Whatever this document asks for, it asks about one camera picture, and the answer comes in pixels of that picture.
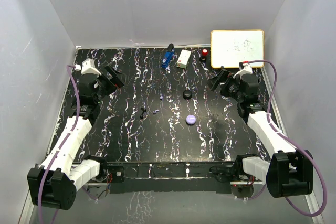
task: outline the purple lid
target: purple lid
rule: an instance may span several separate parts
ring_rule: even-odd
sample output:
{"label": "purple lid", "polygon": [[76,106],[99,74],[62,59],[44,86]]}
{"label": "purple lid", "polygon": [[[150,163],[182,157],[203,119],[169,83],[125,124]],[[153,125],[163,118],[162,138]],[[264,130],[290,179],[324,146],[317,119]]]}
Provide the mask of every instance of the purple lid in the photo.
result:
{"label": "purple lid", "polygon": [[194,115],[189,115],[187,116],[186,122],[189,125],[193,125],[196,123],[196,117]]}

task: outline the whiteboard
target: whiteboard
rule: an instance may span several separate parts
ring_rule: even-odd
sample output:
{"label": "whiteboard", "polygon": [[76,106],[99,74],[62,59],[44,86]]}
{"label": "whiteboard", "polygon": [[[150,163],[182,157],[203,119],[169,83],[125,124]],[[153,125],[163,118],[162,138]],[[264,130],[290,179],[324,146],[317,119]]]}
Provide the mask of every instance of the whiteboard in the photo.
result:
{"label": "whiteboard", "polygon": [[[211,32],[211,66],[239,68],[239,62],[264,59],[263,30],[215,30]],[[252,63],[261,68],[263,62]]]}

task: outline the table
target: table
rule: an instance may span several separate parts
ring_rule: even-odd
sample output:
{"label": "table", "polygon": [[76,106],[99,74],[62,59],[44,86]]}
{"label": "table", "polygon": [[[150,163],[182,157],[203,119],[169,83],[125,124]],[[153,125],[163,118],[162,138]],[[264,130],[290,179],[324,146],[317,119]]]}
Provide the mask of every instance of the table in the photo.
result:
{"label": "table", "polygon": [[[186,69],[175,65],[182,49],[192,52]],[[101,102],[101,113],[75,161],[87,155],[102,156],[108,162],[232,161],[247,153],[269,160],[261,141],[239,117],[236,102],[222,97],[219,88],[209,90],[206,80],[216,76],[218,69],[211,68],[210,57],[200,63],[202,49],[176,48],[166,69],[161,68],[165,48],[78,50],[77,64],[93,58],[103,72],[104,66],[111,64],[126,75],[126,82]],[[254,69],[254,73],[261,79],[260,99],[267,103],[263,74],[260,69]],[[77,82],[85,81],[80,72],[73,75]],[[185,89],[193,92],[190,100],[182,97]],[[53,145],[70,115],[73,90],[69,83]],[[148,112],[143,120],[141,108]],[[185,122],[189,114],[196,116],[193,126]]]}

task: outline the red bottle cap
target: red bottle cap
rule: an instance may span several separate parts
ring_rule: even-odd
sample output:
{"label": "red bottle cap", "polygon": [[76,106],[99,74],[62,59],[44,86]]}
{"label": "red bottle cap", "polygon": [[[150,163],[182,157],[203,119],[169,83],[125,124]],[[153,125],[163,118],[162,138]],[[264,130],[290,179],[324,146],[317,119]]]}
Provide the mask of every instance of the red bottle cap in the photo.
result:
{"label": "red bottle cap", "polygon": [[203,56],[203,57],[206,57],[207,55],[208,55],[208,50],[203,49],[203,50],[202,50],[202,56]]}

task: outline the black puck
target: black puck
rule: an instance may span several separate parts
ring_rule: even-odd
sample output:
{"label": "black puck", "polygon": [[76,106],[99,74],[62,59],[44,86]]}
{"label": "black puck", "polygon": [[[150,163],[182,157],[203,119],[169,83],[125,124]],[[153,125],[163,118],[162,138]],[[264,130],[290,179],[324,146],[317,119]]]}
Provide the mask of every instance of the black puck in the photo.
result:
{"label": "black puck", "polygon": [[184,99],[190,99],[192,96],[193,96],[193,93],[189,89],[183,91]]}

